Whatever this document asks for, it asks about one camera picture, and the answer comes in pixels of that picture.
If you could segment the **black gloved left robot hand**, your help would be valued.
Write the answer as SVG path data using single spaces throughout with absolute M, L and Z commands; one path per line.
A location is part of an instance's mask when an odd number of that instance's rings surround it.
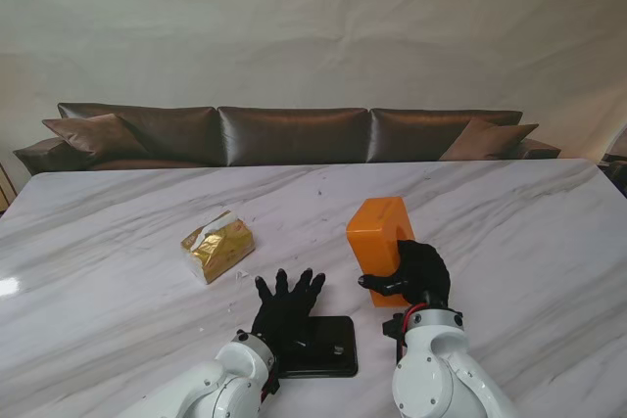
M 308 268 L 301 274 L 293 289 L 290 289 L 286 272 L 279 269 L 272 292 L 263 277 L 256 277 L 255 286 L 261 306 L 253 321 L 251 333 L 260 337 L 275 354 L 279 354 L 295 341 L 307 323 L 324 282 L 324 273 L 314 275 Z

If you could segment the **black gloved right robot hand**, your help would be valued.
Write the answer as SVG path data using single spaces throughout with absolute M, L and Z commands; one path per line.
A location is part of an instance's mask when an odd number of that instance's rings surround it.
M 358 283 L 384 297 L 401 295 L 410 305 L 447 308 L 451 276 L 436 249 L 412 240 L 399 240 L 397 248 L 400 265 L 392 275 L 364 274 Z

